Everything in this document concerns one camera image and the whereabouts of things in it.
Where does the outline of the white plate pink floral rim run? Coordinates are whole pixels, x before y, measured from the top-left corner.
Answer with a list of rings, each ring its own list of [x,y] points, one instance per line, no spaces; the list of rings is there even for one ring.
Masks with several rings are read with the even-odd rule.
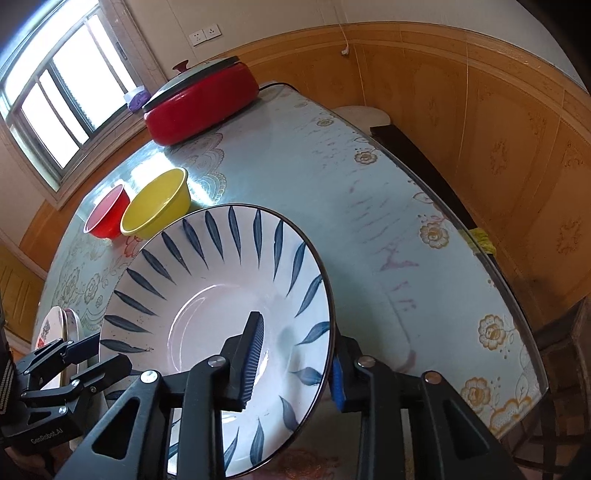
[[[80,324],[80,320],[78,315],[70,308],[65,308],[64,312],[64,328],[65,328],[65,340],[69,341],[72,340],[73,342],[77,342],[83,337],[82,334],[82,327]],[[65,369],[65,372],[62,374],[62,380],[65,383],[69,383],[72,376],[80,373],[86,367],[86,361],[83,361],[82,364],[75,364],[70,365]]]

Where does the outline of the white plate red characters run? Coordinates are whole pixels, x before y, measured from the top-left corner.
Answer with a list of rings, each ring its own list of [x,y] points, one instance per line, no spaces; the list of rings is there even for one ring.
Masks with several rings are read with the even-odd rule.
[[[45,318],[43,319],[38,333],[37,339],[34,342],[35,350],[40,349],[51,342],[62,339],[66,340],[66,315],[64,310],[59,306],[52,307]],[[42,390],[61,387],[63,384],[64,373],[63,370],[48,381]]]

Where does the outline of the white bowl blue leaf pattern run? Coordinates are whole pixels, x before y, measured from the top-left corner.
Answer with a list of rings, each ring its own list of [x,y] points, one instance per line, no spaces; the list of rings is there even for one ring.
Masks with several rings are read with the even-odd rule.
[[[147,241],[103,317],[99,356],[134,375],[187,371],[263,316],[252,398],[221,415],[225,472],[266,464],[304,427],[327,382],[334,302],[318,252],[286,217],[253,205],[193,212]]]

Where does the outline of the red plastic bowl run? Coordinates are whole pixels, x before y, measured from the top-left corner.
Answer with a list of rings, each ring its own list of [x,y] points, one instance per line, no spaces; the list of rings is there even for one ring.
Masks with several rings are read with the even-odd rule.
[[[116,239],[121,235],[120,222],[129,204],[124,186],[116,185],[93,208],[83,232],[98,239]]]

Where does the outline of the yellow plastic bowl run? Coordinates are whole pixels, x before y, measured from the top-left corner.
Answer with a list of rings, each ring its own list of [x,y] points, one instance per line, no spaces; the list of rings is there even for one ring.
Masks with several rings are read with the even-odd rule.
[[[187,179],[184,168],[173,168],[148,183],[126,208],[121,233],[149,240],[183,217],[191,204]]]

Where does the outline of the wooden door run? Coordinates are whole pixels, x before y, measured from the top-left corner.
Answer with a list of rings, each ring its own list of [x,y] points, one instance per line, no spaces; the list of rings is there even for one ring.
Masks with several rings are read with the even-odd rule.
[[[1,303],[11,344],[19,353],[31,350],[34,325],[46,273],[23,262],[1,243]]]

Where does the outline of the floral lace table cover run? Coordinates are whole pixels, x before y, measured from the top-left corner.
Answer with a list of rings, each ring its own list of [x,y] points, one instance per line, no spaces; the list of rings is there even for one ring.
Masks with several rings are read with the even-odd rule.
[[[99,240],[84,222],[114,186],[135,195],[176,167],[197,211],[253,205],[293,222],[325,267],[335,325],[363,353],[414,376],[440,372],[500,438],[540,402],[548,383],[531,331],[458,218],[376,142],[286,86],[193,140],[127,155],[74,213],[40,315],[70,308],[85,334],[101,331],[118,280],[150,239]],[[358,428],[324,388],[294,440],[238,477],[351,479]]]

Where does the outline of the dark wooden chair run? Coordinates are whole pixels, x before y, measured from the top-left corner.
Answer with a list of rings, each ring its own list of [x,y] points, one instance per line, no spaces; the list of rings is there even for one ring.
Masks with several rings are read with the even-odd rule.
[[[503,438],[527,479],[590,477],[590,299],[535,333],[549,388]]]

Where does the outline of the red electric pot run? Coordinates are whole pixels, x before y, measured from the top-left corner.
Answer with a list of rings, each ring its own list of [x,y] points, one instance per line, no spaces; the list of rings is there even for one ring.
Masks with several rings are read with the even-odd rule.
[[[259,84],[239,60],[143,112],[143,119],[155,143],[172,146],[235,115],[257,96]]]

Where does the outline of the purple tissue pack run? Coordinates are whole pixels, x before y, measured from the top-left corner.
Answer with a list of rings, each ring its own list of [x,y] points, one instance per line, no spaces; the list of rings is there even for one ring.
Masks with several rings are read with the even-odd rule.
[[[137,86],[124,94],[127,109],[131,113],[139,112],[150,98],[150,92],[143,85]]]

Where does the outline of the white round stool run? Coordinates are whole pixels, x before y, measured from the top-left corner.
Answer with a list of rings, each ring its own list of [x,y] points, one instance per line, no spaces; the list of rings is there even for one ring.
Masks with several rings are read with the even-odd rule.
[[[368,136],[372,135],[373,128],[389,126],[392,123],[390,116],[385,111],[375,107],[349,105],[335,108],[332,111]]]

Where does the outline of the grey pot lid red knob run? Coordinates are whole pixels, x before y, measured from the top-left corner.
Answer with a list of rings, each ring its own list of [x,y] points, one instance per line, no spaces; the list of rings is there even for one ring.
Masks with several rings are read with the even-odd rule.
[[[145,103],[142,108],[144,113],[148,113],[156,106],[164,101],[171,99],[176,94],[187,89],[191,85],[204,80],[208,76],[217,73],[225,68],[238,64],[238,56],[224,57],[214,60],[209,60],[204,63],[197,64],[169,80],[162,85]]]

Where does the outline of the window with frame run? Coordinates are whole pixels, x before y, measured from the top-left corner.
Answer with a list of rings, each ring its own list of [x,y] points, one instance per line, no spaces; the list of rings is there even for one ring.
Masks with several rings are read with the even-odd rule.
[[[165,76],[123,1],[1,4],[1,134],[54,206],[143,128]]]

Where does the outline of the white wall socket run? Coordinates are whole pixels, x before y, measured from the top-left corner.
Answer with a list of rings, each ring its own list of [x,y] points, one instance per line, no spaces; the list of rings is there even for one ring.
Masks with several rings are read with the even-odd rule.
[[[204,30],[200,29],[188,35],[189,42],[192,46],[197,46],[206,41]]]
[[[221,36],[221,29],[217,24],[204,28],[204,35],[207,40],[215,39]]]

